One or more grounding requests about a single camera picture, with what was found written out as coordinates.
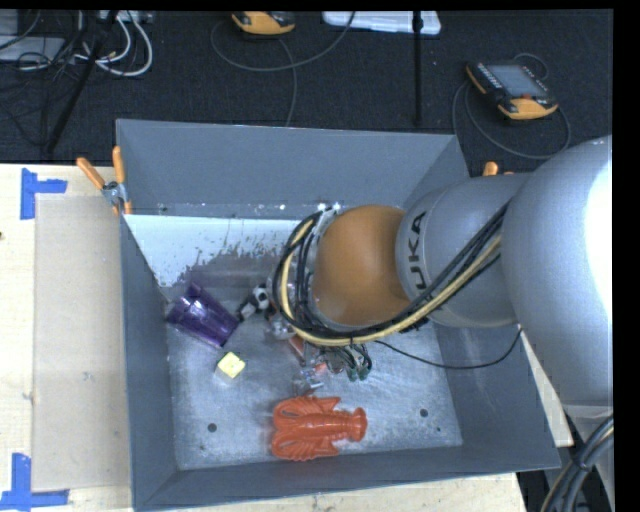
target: blue tape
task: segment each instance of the blue tape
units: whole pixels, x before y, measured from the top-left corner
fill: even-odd
[[[21,453],[11,456],[11,490],[0,496],[0,510],[30,512],[32,507],[66,505],[69,491],[31,492],[31,459]]]
[[[36,216],[36,194],[64,194],[67,182],[64,180],[38,181],[38,175],[26,168],[22,169],[22,192],[20,197],[20,219]]]

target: black tripod leg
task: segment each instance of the black tripod leg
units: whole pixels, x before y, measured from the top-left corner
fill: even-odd
[[[80,80],[78,80],[78,83],[76,84],[73,94],[71,95],[71,99],[69,100],[69,103],[65,105],[64,110],[62,111],[62,113],[60,114],[60,117],[58,118],[58,122],[53,128],[53,131],[51,133],[51,139],[45,146],[45,155],[47,160],[51,160],[53,157],[53,151],[58,145],[58,141],[62,136],[62,132],[66,128],[67,123],[69,122],[69,118],[73,113],[73,109],[75,108],[76,103],[78,102],[78,98],[80,97],[80,94],[82,94],[84,86],[87,84],[87,80],[89,79],[89,75],[91,75],[91,71],[93,71],[93,68],[96,65],[96,60],[98,58],[98,55],[102,51],[102,47],[104,46],[104,43],[107,40],[109,32],[111,32],[111,27],[113,27],[113,25],[116,23],[117,15],[118,15],[117,10],[110,10],[109,14],[107,15],[107,22],[104,28],[101,30],[97,38],[96,44],[93,45],[93,49],[91,50],[91,54],[89,55],[89,60],[87,62],[86,67],[84,68],[82,75],[80,76]]]
[[[415,66],[415,98],[416,98],[416,117],[414,124],[416,126],[422,125],[422,48],[420,46],[420,32],[424,27],[422,21],[422,11],[413,11],[413,57]]]

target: white object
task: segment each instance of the white object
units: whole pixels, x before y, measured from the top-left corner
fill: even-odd
[[[323,11],[322,19],[329,25],[344,27],[352,11]],[[436,35],[441,25],[436,11],[422,11],[424,26],[421,34]],[[353,28],[366,28],[379,32],[413,33],[413,11],[357,11],[351,23]]]

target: yellow cable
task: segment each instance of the yellow cable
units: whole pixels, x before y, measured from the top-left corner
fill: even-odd
[[[300,230],[298,235],[294,238],[291,245],[295,244],[300,238],[306,235],[309,226],[313,223],[313,221],[308,221]],[[420,320],[422,317],[428,315],[429,313],[436,310],[443,304],[449,297],[451,297],[454,293],[456,293],[464,284],[473,277],[473,275],[480,270],[482,265],[494,255],[494,253],[500,247],[501,237],[497,236],[494,238],[489,246],[480,254],[478,257],[469,265],[469,267],[460,274],[456,279],[454,279],[449,285],[447,285],[438,295],[436,295],[433,299],[427,302],[424,306],[422,306],[418,311],[408,316],[404,320],[387,327],[386,329],[381,330],[380,332],[367,334],[364,336],[354,336],[353,338],[324,338],[322,336],[316,336],[308,331],[300,329],[295,326],[291,326],[293,330],[305,340],[314,343],[316,345],[325,345],[330,347],[340,347],[344,345],[349,345],[351,343],[367,343],[369,341],[374,341],[384,336],[388,336],[390,334],[394,334],[398,331],[401,331],[407,327],[410,327],[416,321]],[[293,253],[289,254],[284,261],[284,266],[282,270],[282,278],[280,282],[280,302],[282,304],[282,308],[285,313],[293,318],[293,314],[291,312],[291,306],[289,304],[289,295],[287,293],[287,282],[289,280],[289,266],[291,264],[291,260],[293,258]]]

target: handheld device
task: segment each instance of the handheld device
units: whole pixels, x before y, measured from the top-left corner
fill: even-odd
[[[469,63],[466,72],[473,85],[508,119],[540,119],[558,108],[547,86],[516,61]]]

